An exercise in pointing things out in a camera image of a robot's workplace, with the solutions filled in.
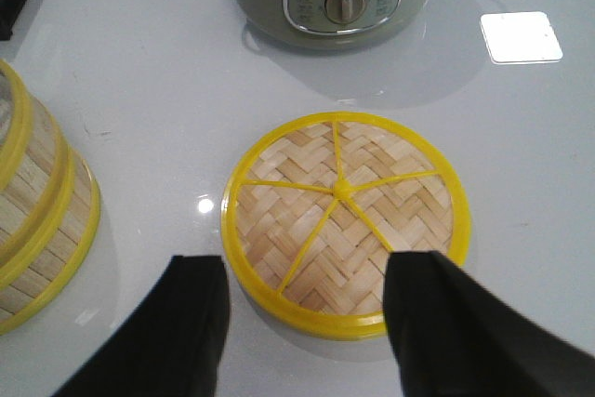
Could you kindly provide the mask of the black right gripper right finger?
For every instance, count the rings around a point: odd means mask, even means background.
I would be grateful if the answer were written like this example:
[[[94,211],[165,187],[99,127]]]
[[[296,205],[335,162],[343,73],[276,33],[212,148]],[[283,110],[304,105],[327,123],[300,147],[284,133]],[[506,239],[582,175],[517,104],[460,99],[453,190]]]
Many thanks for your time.
[[[390,254],[383,314],[406,396],[591,396],[594,359],[437,251]]]

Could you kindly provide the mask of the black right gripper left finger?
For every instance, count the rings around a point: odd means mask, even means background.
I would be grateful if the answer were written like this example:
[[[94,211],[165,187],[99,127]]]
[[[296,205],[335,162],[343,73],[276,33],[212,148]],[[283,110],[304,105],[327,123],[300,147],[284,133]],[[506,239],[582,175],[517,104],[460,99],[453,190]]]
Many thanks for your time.
[[[171,258],[151,292],[58,396],[213,396],[231,314],[219,256]]]

